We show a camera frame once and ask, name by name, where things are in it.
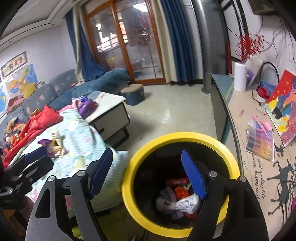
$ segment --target sofa cushion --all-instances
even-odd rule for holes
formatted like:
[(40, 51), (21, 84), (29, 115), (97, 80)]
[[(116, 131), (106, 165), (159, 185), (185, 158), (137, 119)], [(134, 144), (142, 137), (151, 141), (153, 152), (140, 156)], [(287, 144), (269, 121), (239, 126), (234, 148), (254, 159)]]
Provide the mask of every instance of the sofa cushion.
[(49, 84), (45, 84), (37, 89), (31, 96), (25, 99), (22, 103), (22, 107), (29, 115), (37, 108), (42, 111), (44, 106), (50, 104), (56, 98), (57, 94), (54, 89)]
[(60, 96), (68, 89), (70, 89), (71, 85), (75, 82), (77, 82), (75, 70), (70, 69), (69, 71), (62, 73), (51, 79), (49, 84), (54, 88), (57, 95)]
[(57, 97), (52, 103), (49, 104), (49, 107), (60, 110), (65, 106), (72, 104), (72, 92), (77, 87), (71, 88), (64, 92), (61, 96)]
[(78, 98), (82, 95), (89, 95), (94, 91), (114, 93), (114, 90), (117, 89), (118, 86), (122, 83), (126, 83), (130, 79), (131, 78), (127, 74), (126, 69), (115, 68), (97, 79), (88, 81), (83, 85), (78, 86), (72, 92), (72, 97)]
[(7, 123), (14, 117), (20, 118), (27, 123), (29, 121), (28, 115), (25, 113), (23, 107), (19, 106), (13, 112), (9, 113), (0, 124), (0, 143), (3, 145), (3, 136), (6, 131)]

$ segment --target red cloth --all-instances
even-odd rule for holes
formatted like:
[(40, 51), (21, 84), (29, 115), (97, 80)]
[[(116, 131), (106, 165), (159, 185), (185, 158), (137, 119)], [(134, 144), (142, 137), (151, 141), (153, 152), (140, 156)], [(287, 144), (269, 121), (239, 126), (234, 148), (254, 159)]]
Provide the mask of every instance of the red cloth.
[(4, 157), (3, 165), (7, 168), (12, 159), (16, 156), (18, 151), (31, 140), (40, 135), (47, 127), (59, 123), (63, 120), (63, 117), (58, 112), (48, 105), (46, 105), (37, 116), (31, 118), (24, 126), (18, 139), (13, 143), (13, 146)]
[(258, 95), (261, 97), (261, 98), (264, 98), (264, 99), (268, 99), (269, 98), (269, 93), (267, 91), (267, 89), (263, 88), (263, 87), (259, 87), (257, 89), (257, 92), (258, 92)]

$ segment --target white curtain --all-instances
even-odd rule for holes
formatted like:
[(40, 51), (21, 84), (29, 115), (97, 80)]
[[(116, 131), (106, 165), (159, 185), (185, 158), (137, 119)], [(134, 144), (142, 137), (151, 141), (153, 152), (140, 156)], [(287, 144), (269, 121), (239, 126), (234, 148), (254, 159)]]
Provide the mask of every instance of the white curtain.
[(163, 7), (160, 0), (153, 0), (151, 1), (151, 3), (157, 27), (161, 55), (163, 58), (165, 79), (167, 83), (171, 81), (177, 82), (173, 47), (170, 40), (170, 32), (168, 30), (168, 24), (165, 18), (165, 13), (163, 11)]
[(80, 50), (80, 37), (79, 37), (79, 7), (78, 7), (78, 5), (75, 5), (73, 7), (73, 25), (74, 25), (75, 42), (76, 42), (76, 62), (77, 62), (75, 74), (76, 74), (77, 81), (79, 83), (84, 83), (85, 79), (82, 75), (82, 66), (81, 66), (81, 50)]

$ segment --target ceiling light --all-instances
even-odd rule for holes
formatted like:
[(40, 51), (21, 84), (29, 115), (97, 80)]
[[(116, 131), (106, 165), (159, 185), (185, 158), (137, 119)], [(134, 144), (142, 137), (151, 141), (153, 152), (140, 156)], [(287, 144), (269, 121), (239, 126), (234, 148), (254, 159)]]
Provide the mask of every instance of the ceiling light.
[(141, 12), (148, 12), (148, 8), (145, 2), (137, 3), (133, 5), (133, 7), (140, 10)]

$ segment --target colorful artwork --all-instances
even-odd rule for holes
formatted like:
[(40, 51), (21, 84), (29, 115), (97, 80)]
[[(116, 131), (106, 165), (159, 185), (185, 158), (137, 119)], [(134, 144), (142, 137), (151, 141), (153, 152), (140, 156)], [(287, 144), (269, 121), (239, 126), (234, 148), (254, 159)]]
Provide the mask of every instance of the colorful artwork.
[(296, 136), (296, 76), (285, 70), (266, 111), (286, 147)]
[(38, 83), (33, 64), (22, 67), (5, 80), (5, 85), (10, 98), (22, 95), (20, 87), (31, 83)]
[(6, 95), (3, 90), (3, 85), (0, 86), (0, 113), (3, 112), (6, 108)]
[(5, 65), (1, 68), (1, 75), (2, 79), (5, 79), (7, 76), (9, 76), (12, 72), (22, 67), (24, 64), (28, 62), (26, 52), (23, 52), (19, 54), (18, 56), (15, 56), (11, 60), (9, 60)]

